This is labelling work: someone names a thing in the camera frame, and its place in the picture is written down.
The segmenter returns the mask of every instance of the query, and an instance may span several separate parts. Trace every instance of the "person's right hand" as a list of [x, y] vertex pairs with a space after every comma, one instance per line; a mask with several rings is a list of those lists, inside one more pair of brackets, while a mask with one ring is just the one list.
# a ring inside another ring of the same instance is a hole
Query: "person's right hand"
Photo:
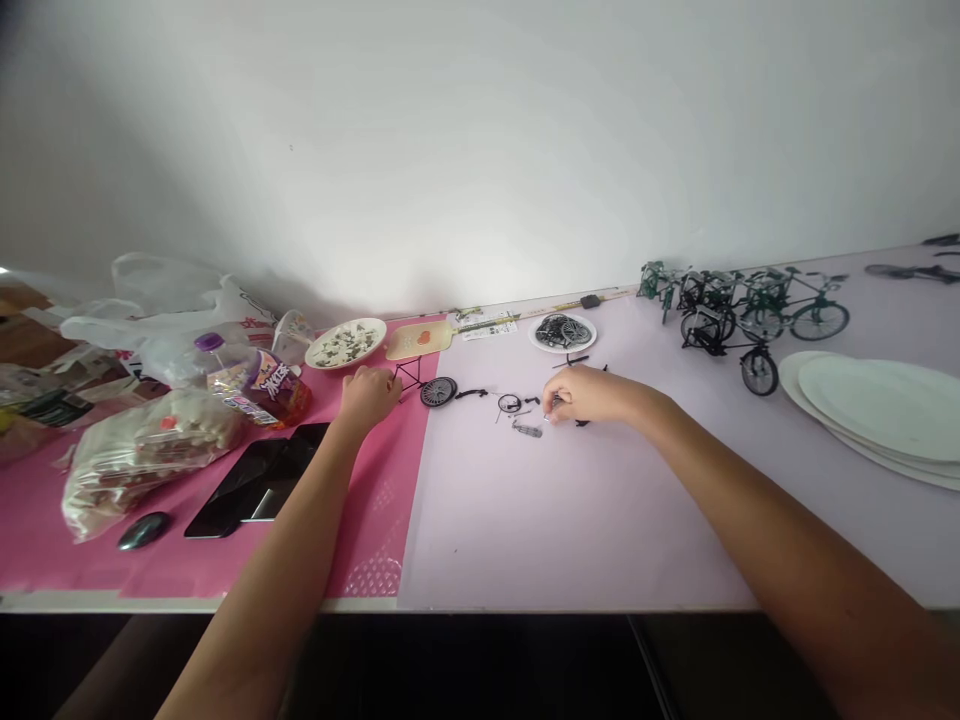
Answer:
[[361, 365], [343, 378], [343, 397], [337, 420], [366, 436], [400, 402], [403, 383], [383, 368]]
[[[563, 402], [554, 403], [559, 395]], [[561, 370], [543, 389], [543, 411], [551, 424], [564, 420], [620, 421], [636, 425], [644, 407], [666, 396], [627, 378], [585, 365]]]

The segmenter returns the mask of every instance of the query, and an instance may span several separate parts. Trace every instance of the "computer mouse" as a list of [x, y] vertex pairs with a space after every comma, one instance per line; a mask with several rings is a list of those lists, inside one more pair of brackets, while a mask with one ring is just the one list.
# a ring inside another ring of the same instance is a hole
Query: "computer mouse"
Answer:
[[127, 528], [127, 531], [120, 538], [120, 542], [117, 543], [117, 547], [121, 550], [142, 548], [163, 535], [169, 525], [170, 516], [164, 512], [144, 515]]

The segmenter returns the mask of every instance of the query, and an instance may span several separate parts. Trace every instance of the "purple bottle cap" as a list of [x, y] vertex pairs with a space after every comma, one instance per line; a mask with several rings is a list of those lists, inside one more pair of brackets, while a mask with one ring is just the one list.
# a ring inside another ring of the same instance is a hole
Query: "purple bottle cap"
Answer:
[[207, 333], [206, 335], [201, 335], [194, 340], [193, 344], [197, 346], [198, 350], [203, 350], [203, 352], [213, 352], [218, 347], [223, 345], [223, 338], [217, 333]]

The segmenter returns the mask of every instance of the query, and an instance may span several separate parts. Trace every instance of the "pink table mat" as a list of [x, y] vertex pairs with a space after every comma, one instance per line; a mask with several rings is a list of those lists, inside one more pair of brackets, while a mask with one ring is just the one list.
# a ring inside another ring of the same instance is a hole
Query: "pink table mat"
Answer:
[[[403, 325], [440, 318], [417, 318]], [[438, 355], [421, 362], [423, 381], [436, 376]], [[366, 363], [392, 369], [384, 349]], [[340, 406], [342, 377], [350, 369], [320, 372], [305, 367], [313, 390], [305, 423], [329, 422]], [[400, 585], [428, 409], [415, 390], [367, 438], [360, 451], [344, 506], [327, 588], [328, 597], [390, 597]], [[74, 545], [60, 513], [66, 474], [51, 463], [78, 435], [66, 436], [0, 470], [0, 592], [119, 590], [123, 597], [216, 597], [236, 580], [271, 523], [246, 523], [218, 540], [188, 540], [183, 531], [239, 459], [261, 437], [290, 435], [248, 428], [244, 444], [217, 462], [151, 494], [130, 516], [102, 536]], [[173, 517], [166, 534], [147, 547], [121, 552], [117, 541], [145, 513]]]

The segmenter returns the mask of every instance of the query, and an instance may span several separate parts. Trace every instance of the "lavender table surface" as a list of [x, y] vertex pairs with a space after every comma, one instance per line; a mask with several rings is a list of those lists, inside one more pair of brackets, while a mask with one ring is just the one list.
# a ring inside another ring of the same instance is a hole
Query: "lavender table surface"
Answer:
[[[912, 246], [797, 263], [849, 273], [834, 294], [852, 313], [831, 340], [789, 333], [775, 359], [798, 350], [918, 363], [960, 376], [960, 287], [868, 276], [871, 263], [960, 269]], [[557, 301], [575, 298], [565, 296]], [[512, 303], [487, 312], [542, 306]], [[782, 390], [743, 386], [737, 359], [682, 350], [680, 316], [624, 298], [583, 311], [598, 328], [588, 364], [672, 395], [722, 441], [836, 529], [919, 602], [960, 607], [960, 493], [911, 480], [835, 440]], [[519, 332], [442, 353], [438, 375], [461, 389], [540, 393], [563, 356]], [[470, 396], [432, 411], [398, 596], [401, 610], [693, 611], [753, 609], [756, 601], [716, 535], [667, 466], [625, 427], [550, 427], [542, 439], [497, 416], [496, 398]]]

